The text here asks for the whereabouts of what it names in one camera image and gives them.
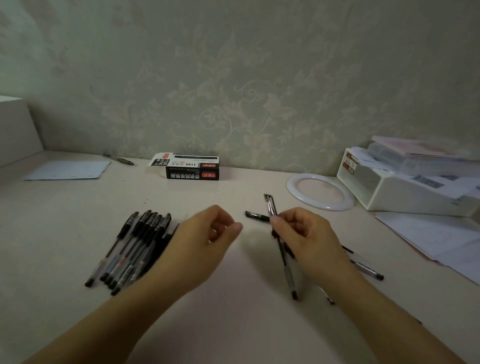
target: white ring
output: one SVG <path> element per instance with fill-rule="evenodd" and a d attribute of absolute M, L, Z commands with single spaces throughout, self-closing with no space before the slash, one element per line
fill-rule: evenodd
<path fill-rule="evenodd" d="M 338 188 L 343 193 L 343 201 L 339 204 L 324 204 L 322 202 L 318 202 L 308 198 L 304 194 L 302 194 L 297 189 L 297 182 L 300 180 L 304 180 L 307 178 L 311 178 L 314 180 L 320 180 L 332 184 L 336 188 Z M 355 205 L 355 197 L 353 197 L 352 192 L 350 192 L 343 184 L 337 182 L 329 177 L 321 176 L 319 174 L 311 174 L 311 173 L 301 173 L 295 174 L 291 176 L 287 181 L 287 190 L 297 199 L 306 203 L 307 205 L 321 208 L 323 210 L 330 210 L 330 211 L 343 211 L 352 208 Z"/>

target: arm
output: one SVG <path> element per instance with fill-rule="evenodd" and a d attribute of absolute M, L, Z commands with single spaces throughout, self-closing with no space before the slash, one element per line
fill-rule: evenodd
<path fill-rule="evenodd" d="M 330 223 L 302 208 L 270 219 L 302 269 L 359 328 L 381 363 L 463 363 L 350 263 Z"/>
<path fill-rule="evenodd" d="M 24 364 L 125 362 L 148 328 L 210 277 L 241 229 L 218 206 L 184 221 L 148 274 Z"/>

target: hand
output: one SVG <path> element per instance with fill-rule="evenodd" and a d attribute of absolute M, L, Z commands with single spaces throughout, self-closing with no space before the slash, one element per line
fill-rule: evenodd
<path fill-rule="evenodd" d="M 320 287 L 327 289 L 360 276 L 323 217 L 298 207 L 271 217 L 270 223 L 305 273 Z"/>
<path fill-rule="evenodd" d="M 242 228 L 220 206 L 200 211 L 180 224 L 149 275 L 186 294 L 212 275 Z"/>

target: wall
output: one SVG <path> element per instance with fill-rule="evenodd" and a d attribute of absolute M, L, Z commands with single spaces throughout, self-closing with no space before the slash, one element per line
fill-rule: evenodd
<path fill-rule="evenodd" d="M 335 173 L 371 135 L 480 136 L 480 5 L 4 0 L 0 94 L 47 149 Z"/>

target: desk surface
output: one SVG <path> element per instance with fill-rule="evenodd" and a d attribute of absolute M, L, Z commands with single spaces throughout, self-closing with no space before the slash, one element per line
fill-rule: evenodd
<path fill-rule="evenodd" d="M 135 348 L 132 363 L 375 363 L 338 307 L 308 282 L 290 299 L 269 226 L 244 211 L 302 206 L 329 219 L 341 242 L 377 271 L 380 291 L 423 322 L 468 363 L 480 361 L 480 288 L 425 260 L 358 203 L 331 212 L 285 188 L 290 173 L 222 168 L 221 180 L 161 178 L 146 160 L 112 162 L 99 180 L 22 181 L 47 160 L 101 156 L 41 152 L 0 169 L 0 361 L 18 363 L 110 298 L 83 286 L 133 212 L 170 212 L 176 221 L 212 204 L 244 225 L 213 276 L 172 306 Z M 332 198 L 320 183 L 316 195 Z"/>

